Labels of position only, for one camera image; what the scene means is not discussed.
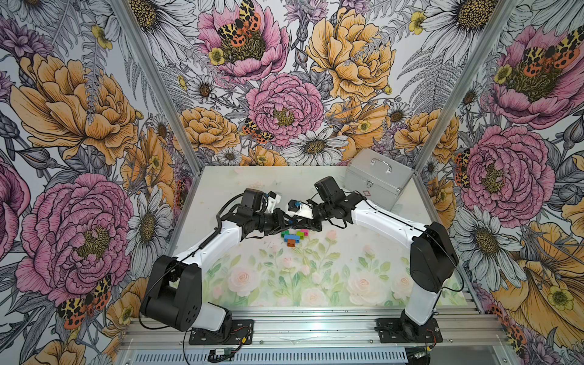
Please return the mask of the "blue long lego brick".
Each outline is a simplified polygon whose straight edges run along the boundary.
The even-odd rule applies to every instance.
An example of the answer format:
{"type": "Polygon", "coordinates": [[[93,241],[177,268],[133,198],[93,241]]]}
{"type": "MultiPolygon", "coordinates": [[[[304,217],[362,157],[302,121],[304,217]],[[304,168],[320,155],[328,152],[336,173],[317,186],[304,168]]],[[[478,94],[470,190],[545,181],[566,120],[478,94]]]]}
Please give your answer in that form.
{"type": "Polygon", "coordinates": [[[301,238],[299,238],[296,234],[290,234],[286,237],[283,237],[285,243],[289,242],[289,241],[293,241],[296,244],[299,243],[301,241],[301,238]]]}

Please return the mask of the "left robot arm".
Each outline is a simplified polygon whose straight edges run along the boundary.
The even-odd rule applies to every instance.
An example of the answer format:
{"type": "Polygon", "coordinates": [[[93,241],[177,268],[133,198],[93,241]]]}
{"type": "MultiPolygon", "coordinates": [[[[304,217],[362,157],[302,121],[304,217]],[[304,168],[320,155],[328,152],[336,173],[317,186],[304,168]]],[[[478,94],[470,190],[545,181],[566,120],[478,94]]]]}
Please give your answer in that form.
{"type": "Polygon", "coordinates": [[[153,264],[138,320],[156,320],[161,328],[181,332],[203,329],[226,336],[231,326],[229,310],[203,301],[206,272],[247,234],[270,233],[284,221],[276,208],[277,193],[246,189],[231,198],[216,214],[217,227],[199,243],[177,256],[163,255],[153,264]]]}

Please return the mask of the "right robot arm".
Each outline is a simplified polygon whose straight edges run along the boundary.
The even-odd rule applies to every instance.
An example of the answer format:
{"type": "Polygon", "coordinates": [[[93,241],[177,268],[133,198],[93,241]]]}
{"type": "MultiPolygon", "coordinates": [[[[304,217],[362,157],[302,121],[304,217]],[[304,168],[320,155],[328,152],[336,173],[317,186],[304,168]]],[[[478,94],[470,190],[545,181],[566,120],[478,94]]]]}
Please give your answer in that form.
{"type": "Polygon", "coordinates": [[[314,184],[322,202],[313,207],[313,219],[332,218],[355,224],[388,237],[409,251],[409,272],[414,282],[410,299],[398,319],[379,319],[375,330],[381,342],[436,344],[441,341],[436,304],[445,281],[458,269],[459,259],[438,223],[422,224],[380,208],[355,191],[346,193],[327,176],[314,184]]]}

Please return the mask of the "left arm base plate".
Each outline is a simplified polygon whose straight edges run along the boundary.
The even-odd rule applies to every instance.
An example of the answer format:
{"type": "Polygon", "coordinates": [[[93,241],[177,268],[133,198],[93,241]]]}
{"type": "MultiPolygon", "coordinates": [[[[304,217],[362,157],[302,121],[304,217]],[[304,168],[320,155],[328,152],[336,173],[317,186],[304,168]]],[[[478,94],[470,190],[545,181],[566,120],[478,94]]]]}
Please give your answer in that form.
{"type": "Polygon", "coordinates": [[[232,319],[218,332],[195,328],[189,335],[190,345],[251,345],[255,321],[232,319]]]}

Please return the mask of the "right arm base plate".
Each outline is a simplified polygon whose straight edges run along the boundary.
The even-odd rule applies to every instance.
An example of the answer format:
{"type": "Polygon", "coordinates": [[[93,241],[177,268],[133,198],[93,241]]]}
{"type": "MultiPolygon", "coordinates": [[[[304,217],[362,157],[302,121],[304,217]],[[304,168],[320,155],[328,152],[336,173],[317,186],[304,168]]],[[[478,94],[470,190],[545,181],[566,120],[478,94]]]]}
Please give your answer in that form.
{"type": "Polygon", "coordinates": [[[383,344],[428,343],[436,345],[443,342],[443,336],[436,319],[418,325],[407,316],[398,318],[379,318],[374,330],[383,344]]]}

